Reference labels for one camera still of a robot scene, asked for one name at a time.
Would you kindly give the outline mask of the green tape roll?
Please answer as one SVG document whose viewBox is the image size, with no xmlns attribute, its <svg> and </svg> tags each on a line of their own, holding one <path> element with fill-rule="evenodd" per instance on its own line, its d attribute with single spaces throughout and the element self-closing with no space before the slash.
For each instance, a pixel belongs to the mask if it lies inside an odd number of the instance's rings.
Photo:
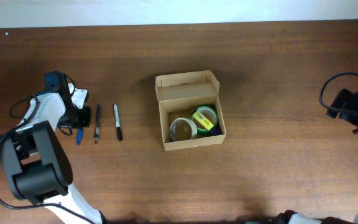
<svg viewBox="0 0 358 224">
<path fill-rule="evenodd" d="M 221 134 L 218 128 L 218 114 L 212 107 L 205 105 L 197 107 L 191 115 L 191 120 L 195 122 L 197 132 L 201 136 L 216 136 Z"/>
</svg>

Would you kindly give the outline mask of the dark grey pen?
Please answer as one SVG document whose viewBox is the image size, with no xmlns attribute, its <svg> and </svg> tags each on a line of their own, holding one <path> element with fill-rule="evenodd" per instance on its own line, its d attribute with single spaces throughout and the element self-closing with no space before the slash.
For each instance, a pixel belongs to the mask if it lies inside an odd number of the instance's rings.
<svg viewBox="0 0 358 224">
<path fill-rule="evenodd" d="M 98 105 L 97 107 L 97 112 L 96 112 L 96 127 L 94 130 L 94 143 L 97 144 L 99 142 L 99 133 L 100 133 L 100 121 L 101 121 L 101 104 Z"/>
</svg>

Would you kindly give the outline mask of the yellow highlighter marker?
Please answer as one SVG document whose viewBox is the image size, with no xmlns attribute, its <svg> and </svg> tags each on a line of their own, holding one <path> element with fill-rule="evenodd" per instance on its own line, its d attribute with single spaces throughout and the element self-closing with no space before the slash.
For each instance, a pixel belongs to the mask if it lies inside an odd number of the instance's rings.
<svg viewBox="0 0 358 224">
<path fill-rule="evenodd" d="M 202 127 L 209 131 L 212 135 L 220 135 L 221 132 L 202 112 L 195 110 L 192 117 L 199 122 Z"/>
</svg>

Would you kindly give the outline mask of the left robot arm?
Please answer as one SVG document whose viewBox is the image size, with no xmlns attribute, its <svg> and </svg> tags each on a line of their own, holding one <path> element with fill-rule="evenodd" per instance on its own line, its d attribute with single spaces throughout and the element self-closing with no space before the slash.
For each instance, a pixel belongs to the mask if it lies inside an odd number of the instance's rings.
<svg viewBox="0 0 358 224">
<path fill-rule="evenodd" d="M 89 93 L 71 77 L 53 71 L 44 75 L 44 90 L 27 97 L 29 107 L 21 122 L 0 135 L 0 162 L 16 199 L 24 208 L 46 208 L 64 223 L 107 223 L 73 183 L 73 171 L 55 131 L 71 136 L 87 128 Z"/>
</svg>

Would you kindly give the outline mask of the white tape roll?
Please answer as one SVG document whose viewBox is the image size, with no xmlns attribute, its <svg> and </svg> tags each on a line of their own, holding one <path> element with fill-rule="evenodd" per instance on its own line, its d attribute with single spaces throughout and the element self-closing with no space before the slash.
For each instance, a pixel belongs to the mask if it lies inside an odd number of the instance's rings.
<svg viewBox="0 0 358 224">
<path fill-rule="evenodd" d="M 190 118 L 177 118 L 170 125 L 170 139 L 175 141 L 186 141 L 197 137 L 197 127 Z"/>
</svg>

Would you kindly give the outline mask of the blue ballpoint pen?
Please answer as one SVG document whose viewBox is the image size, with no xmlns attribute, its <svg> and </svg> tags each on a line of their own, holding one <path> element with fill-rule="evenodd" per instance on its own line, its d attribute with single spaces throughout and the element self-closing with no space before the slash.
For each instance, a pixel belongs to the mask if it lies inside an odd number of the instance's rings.
<svg viewBox="0 0 358 224">
<path fill-rule="evenodd" d="M 79 146 L 81 144 L 83 137 L 83 128 L 78 128 L 77 137 L 76 137 L 76 145 Z"/>
</svg>

